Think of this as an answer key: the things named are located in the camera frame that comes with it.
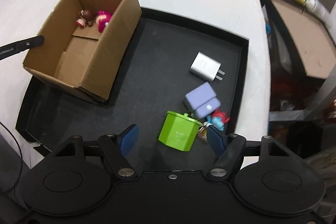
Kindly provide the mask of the small amber bottle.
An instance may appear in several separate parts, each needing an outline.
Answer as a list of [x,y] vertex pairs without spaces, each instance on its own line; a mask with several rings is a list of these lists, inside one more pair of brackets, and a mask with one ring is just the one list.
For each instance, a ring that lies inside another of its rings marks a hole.
[[208,126],[210,126],[211,123],[209,122],[204,122],[200,128],[198,129],[197,132],[197,136],[199,137],[199,139],[201,139],[201,141],[203,141],[204,143],[207,143],[207,128]]

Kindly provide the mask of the black framed brown board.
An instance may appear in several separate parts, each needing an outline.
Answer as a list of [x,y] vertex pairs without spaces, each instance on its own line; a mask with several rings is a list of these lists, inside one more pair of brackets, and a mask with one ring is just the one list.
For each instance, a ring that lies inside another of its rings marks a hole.
[[260,0],[274,35],[273,61],[296,77],[325,80],[335,66],[335,43],[324,24],[284,0]]

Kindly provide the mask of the brown-haired doll figurine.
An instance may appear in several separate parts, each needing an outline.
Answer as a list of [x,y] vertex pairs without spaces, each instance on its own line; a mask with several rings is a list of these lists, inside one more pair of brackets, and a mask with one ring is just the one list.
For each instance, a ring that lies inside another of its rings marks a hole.
[[80,18],[76,20],[77,25],[80,28],[85,28],[86,26],[92,27],[93,26],[93,21],[96,18],[96,14],[88,9],[81,10],[79,12]]

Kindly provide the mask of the black shallow tray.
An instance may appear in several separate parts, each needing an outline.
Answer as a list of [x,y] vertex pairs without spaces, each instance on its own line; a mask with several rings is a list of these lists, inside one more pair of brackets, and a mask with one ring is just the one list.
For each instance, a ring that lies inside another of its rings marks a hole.
[[96,140],[139,127],[139,142],[150,145],[161,131],[167,111],[185,113],[185,94],[203,83],[190,72],[198,53],[220,63],[221,80],[213,89],[229,116],[224,132],[234,132],[247,70],[247,39],[181,16],[143,9],[121,60],[109,98],[90,103],[32,78],[15,128],[47,155],[73,135]]

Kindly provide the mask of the brown cardboard box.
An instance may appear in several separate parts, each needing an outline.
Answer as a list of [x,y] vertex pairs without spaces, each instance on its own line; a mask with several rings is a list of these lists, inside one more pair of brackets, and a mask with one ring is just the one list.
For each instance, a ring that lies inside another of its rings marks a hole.
[[[77,25],[84,9],[112,14],[102,33],[96,19],[92,27]],[[44,43],[28,51],[23,67],[73,96],[105,102],[141,13],[138,0],[60,0],[39,30]]]

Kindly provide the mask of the white wall charger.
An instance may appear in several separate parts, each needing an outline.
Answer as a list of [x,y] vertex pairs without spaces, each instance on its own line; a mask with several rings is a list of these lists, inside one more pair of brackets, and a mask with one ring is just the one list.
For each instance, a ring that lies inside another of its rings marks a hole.
[[225,75],[221,71],[221,63],[201,52],[198,52],[191,64],[190,72],[208,82],[213,82],[214,79],[222,81]]

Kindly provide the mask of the magenta figurine toy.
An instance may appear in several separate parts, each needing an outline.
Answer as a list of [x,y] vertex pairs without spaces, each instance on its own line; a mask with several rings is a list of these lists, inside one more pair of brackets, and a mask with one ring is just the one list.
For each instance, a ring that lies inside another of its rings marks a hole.
[[108,25],[109,21],[112,18],[112,14],[107,11],[100,10],[97,12],[96,16],[96,26],[98,28],[98,32],[102,33],[106,26]]

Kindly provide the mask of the lilac power adapter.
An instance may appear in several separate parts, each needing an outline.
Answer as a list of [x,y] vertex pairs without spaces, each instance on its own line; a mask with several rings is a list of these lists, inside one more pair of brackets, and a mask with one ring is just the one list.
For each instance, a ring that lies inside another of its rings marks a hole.
[[205,82],[188,92],[184,100],[194,119],[203,119],[221,106],[221,102],[209,82]]

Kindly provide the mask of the blue red-haired figurine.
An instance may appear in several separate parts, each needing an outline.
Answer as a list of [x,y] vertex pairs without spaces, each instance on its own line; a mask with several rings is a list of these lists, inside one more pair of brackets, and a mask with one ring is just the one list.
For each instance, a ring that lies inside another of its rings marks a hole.
[[206,116],[208,123],[214,125],[219,131],[224,131],[230,117],[223,111],[216,109],[212,114]]

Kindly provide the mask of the green hexagonal container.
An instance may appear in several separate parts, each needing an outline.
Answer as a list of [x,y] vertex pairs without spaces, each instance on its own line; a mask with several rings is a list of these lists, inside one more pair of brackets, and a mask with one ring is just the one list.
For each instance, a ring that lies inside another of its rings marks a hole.
[[158,140],[168,147],[188,152],[201,125],[201,122],[189,117],[187,113],[167,111]]

